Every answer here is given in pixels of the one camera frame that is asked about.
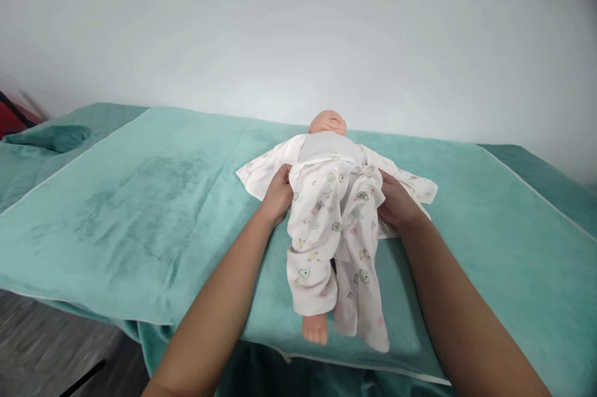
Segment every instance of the floor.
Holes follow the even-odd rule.
[[[58,397],[102,359],[74,397],[142,393],[141,346],[118,328],[0,290],[0,396]]]

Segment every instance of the baby doll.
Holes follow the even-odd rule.
[[[312,121],[308,134],[279,144],[236,173],[251,195],[263,199],[278,168],[293,164],[287,277],[294,310],[303,316],[305,338],[326,344],[326,313],[335,309],[337,331],[359,334],[370,347],[387,352],[374,262],[377,239],[396,234],[377,218],[384,201],[378,168],[396,177],[417,203],[431,203],[437,186],[398,169],[345,134],[344,119],[324,111]]]

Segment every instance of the doll face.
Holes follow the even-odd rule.
[[[315,117],[311,122],[311,126],[309,126],[309,134],[322,131],[333,131],[340,134],[340,136],[345,136],[346,122],[336,111],[324,111]]]

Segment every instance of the forearm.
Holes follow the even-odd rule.
[[[259,211],[244,227],[170,341],[154,387],[171,395],[213,394],[243,329],[273,227]]]
[[[524,354],[426,218],[400,229],[425,325],[459,395],[548,396]]]

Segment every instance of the doll foot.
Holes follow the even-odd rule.
[[[303,336],[312,343],[321,345],[328,343],[328,319],[325,313],[303,316]]]

